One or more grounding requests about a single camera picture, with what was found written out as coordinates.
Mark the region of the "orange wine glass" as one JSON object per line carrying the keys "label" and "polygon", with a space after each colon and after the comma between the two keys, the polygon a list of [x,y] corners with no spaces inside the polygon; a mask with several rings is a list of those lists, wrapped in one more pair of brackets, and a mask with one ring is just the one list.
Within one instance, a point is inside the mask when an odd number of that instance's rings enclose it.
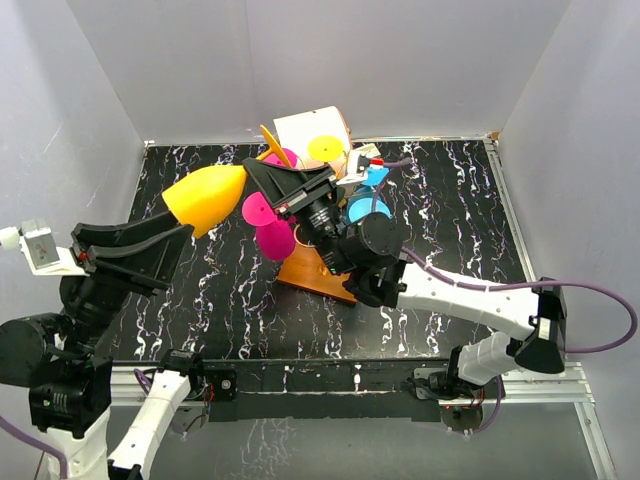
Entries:
{"label": "orange wine glass", "polygon": [[330,163],[339,161],[346,154],[343,142],[332,135],[314,137],[307,146],[309,157],[317,162]]}
{"label": "orange wine glass", "polygon": [[192,227],[199,239],[234,211],[247,178],[241,165],[211,165],[189,173],[161,197],[178,223]]}

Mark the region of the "blue wine glass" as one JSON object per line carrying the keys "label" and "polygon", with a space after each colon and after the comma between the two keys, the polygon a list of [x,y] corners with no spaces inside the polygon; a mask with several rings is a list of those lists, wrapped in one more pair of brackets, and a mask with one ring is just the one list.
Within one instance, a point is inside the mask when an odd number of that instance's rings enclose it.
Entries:
{"label": "blue wine glass", "polygon": [[388,218],[392,217],[387,205],[380,199],[373,202],[372,196],[351,199],[347,204],[346,215],[349,223],[355,223],[370,213],[382,213]]}
{"label": "blue wine glass", "polygon": [[359,184],[366,187],[375,187],[384,180],[389,171],[389,168],[383,166],[369,166],[364,176],[359,180]]}

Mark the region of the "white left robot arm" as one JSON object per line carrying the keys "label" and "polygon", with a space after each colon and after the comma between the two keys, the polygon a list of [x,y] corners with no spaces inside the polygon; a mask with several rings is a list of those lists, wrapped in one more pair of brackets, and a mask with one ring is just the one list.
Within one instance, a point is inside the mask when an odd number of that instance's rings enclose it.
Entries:
{"label": "white left robot arm", "polygon": [[1,327],[1,381],[27,389],[37,434],[8,421],[1,426],[42,451],[53,478],[148,478],[181,403],[204,392],[201,357],[167,352],[124,438],[108,449],[113,361],[97,354],[97,344],[131,295],[168,289],[192,234],[170,212],[113,226],[80,223],[68,248],[58,247],[40,220],[2,230],[2,247],[19,249],[34,275],[60,280],[61,311]]}

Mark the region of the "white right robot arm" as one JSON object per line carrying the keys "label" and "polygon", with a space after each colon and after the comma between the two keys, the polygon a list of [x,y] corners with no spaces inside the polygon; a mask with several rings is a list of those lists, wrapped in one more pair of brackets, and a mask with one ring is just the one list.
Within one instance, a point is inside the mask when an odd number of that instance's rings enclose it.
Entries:
{"label": "white right robot arm", "polygon": [[438,312],[492,329],[490,337],[454,348],[446,370],[415,380],[429,397],[466,397],[517,368],[564,371],[566,307],[553,281],[517,287],[442,271],[405,247],[395,221],[374,206],[349,220],[340,207],[347,186],[394,163],[353,153],[342,178],[328,165],[294,169],[247,158],[242,166],[278,218],[295,218],[328,272],[346,277],[342,285],[358,302]]}

